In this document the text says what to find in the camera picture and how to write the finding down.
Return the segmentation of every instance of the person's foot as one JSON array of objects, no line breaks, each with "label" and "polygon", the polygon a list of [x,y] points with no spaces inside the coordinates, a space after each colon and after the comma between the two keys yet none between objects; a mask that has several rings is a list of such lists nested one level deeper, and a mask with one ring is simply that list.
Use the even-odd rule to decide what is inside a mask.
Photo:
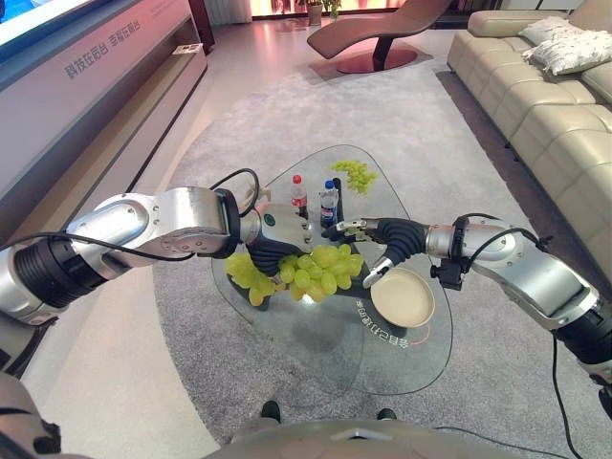
[{"label": "person's foot", "polygon": [[383,408],[379,411],[379,414],[376,415],[376,419],[379,421],[388,421],[388,420],[397,420],[398,417],[391,408]]},{"label": "person's foot", "polygon": [[268,400],[261,408],[262,418],[276,419],[280,423],[280,406],[274,400]]}]

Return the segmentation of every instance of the pillow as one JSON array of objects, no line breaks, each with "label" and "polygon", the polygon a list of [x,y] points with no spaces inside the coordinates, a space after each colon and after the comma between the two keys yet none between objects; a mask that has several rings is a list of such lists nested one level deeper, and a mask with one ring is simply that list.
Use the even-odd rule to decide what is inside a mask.
[{"label": "pillow", "polygon": [[532,43],[539,45],[546,40],[555,40],[581,33],[582,29],[572,26],[567,19],[558,16],[549,16],[536,21],[518,34],[524,36]]},{"label": "pillow", "polygon": [[558,40],[546,40],[523,57],[544,65],[553,75],[573,74],[612,59],[612,34],[586,31]]}]

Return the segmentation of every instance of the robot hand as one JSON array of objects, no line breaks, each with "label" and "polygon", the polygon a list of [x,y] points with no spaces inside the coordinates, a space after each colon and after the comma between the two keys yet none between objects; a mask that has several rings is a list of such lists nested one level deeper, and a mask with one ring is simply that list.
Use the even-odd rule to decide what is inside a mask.
[{"label": "robot hand", "polygon": [[426,249],[428,226],[404,218],[361,218],[340,222],[323,232],[323,237],[346,243],[372,240],[385,244],[386,250],[370,274],[363,280],[363,288],[370,288],[394,266]]},{"label": "robot hand", "polygon": [[253,264],[270,277],[278,273],[282,257],[313,250],[308,221],[290,205],[261,203],[243,218],[241,227]]}]

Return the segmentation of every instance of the leather sofa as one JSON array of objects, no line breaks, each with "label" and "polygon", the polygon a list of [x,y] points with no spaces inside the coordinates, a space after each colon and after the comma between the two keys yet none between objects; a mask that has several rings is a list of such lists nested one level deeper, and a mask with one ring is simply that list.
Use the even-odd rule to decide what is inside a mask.
[{"label": "leather sofa", "polygon": [[[456,72],[612,279],[612,62],[547,76],[518,35],[557,11],[479,11],[448,53]],[[612,2],[585,0],[570,24],[612,32]]]}]

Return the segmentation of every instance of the white floor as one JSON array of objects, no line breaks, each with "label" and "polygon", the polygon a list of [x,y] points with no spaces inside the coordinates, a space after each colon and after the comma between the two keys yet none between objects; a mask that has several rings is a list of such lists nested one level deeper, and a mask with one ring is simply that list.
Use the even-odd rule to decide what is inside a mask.
[{"label": "white floor", "polygon": [[[163,191],[193,140],[237,100],[322,58],[294,20],[215,31],[208,71],[137,191]],[[454,31],[405,41],[446,55]],[[363,42],[354,50],[373,48]],[[63,450],[96,458],[197,458],[218,448],[189,401],[164,343],[152,270],[133,270],[76,302],[23,378]]]}]

